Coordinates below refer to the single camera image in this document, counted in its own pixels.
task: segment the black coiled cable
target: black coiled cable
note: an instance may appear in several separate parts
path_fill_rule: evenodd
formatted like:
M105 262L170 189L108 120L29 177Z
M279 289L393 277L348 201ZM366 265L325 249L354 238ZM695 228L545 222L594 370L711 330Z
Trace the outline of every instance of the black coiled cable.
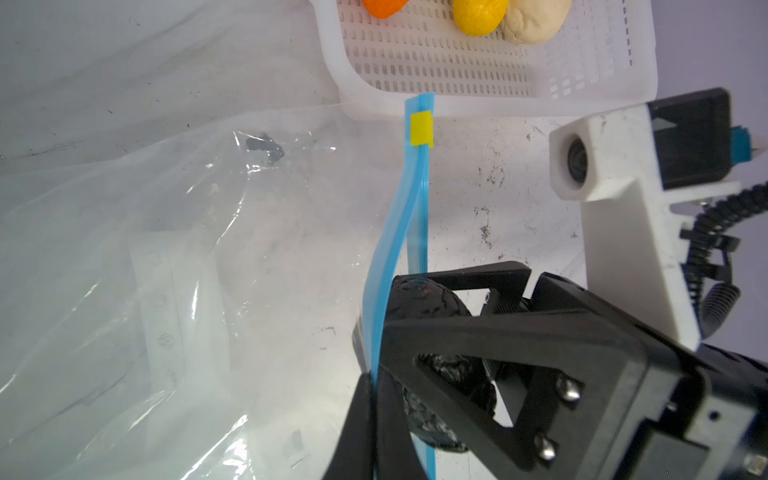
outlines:
M768 184L760 184L718 201L696 217L684 274L690 301L699 319L704 338L714 333L723 323L740 295L739 289L728 281L716 285L716 288L714 287L702 302L704 272L709 266L712 246L715 244L712 239L724 234L742 220L766 210L768 210Z

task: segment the yellow fruit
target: yellow fruit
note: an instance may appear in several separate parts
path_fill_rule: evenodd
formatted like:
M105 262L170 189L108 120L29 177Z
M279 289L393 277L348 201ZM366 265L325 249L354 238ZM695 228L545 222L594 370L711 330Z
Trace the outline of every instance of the yellow fruit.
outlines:
M502 23L509 0L453 0L453 18L467 35L482 37Z

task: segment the metal screw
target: metal screw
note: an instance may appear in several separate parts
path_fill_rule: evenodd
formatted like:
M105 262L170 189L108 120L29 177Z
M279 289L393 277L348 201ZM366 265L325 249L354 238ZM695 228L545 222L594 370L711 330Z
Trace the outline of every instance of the metal screw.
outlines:
M581 398L581 390L578 383L562 373L558 375L558 379L555 380L554 389L557 390L558 396L564 402L572 403Z
M744 459L744 468L756 477L765 473L766 467L768 467L768 458L762 455L750 454Z
M533 438L533 446L536 448L536 455L545 462L551 462L557 456L554 443L539 432Z

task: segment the beige ball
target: beige ball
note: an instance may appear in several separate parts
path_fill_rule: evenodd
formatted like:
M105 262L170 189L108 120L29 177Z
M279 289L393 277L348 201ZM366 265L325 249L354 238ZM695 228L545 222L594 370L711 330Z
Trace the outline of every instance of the beige ball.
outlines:
M554 37L571 10L571 0L509 0L502 20L504 39L535 45Z

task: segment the plastic bag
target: plastic bag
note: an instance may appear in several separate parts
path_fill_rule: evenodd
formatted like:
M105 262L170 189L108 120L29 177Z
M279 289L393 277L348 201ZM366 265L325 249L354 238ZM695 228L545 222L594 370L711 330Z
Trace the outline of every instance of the plastic bag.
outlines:
M405 247L408 273L426 273L428 268L429 243L429 149L433 146L432 113L435 110L435 94L421 94L406 101L405 115L405 162L397 193L384 224L384 231L371 258L371 267L362 294L362 315L359 329L353 332L353 345L361 346L361 369L370 371L373 388L379 377L379 356L381 354L382 331L386 318L389 292L395 276L400 253ZM412 122L415 115L427 114L420 133L428 132L425 144L412 141ZM416 455L427 474L435 480L435 450L412 436Z
M0 178L2 477L320 478L401 169L334 107Z

